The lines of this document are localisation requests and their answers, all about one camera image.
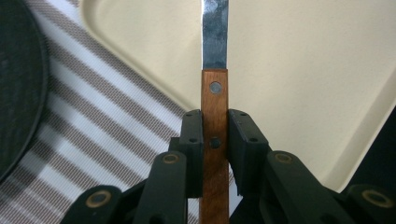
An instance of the knife blade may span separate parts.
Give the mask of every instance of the knife blade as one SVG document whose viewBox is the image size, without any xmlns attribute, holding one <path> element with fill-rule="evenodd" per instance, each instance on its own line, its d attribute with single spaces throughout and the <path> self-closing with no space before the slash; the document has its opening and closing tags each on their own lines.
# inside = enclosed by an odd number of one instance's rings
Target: knife blade
<svg viewBox="0 0 396 224">
<path fill-rule="evenodd" d="M 200 223 L 229 223 L 228 0 L 202 0 L 204 184 Z"/>
</svg>

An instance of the wooden handle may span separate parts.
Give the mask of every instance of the wooden handle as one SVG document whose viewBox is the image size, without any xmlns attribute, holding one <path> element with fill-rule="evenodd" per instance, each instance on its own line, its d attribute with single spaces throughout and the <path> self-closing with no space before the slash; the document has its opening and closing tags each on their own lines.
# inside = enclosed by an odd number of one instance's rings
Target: wooden handle
<svg viewBox="0 0 396 224">
<path fill-rule="evenodd" d="M 204 196 L 200 223 L 229 223 L 227 161 L 228 71 L 202 71 L 201 110 L 204 126 Z"/>
</svg>

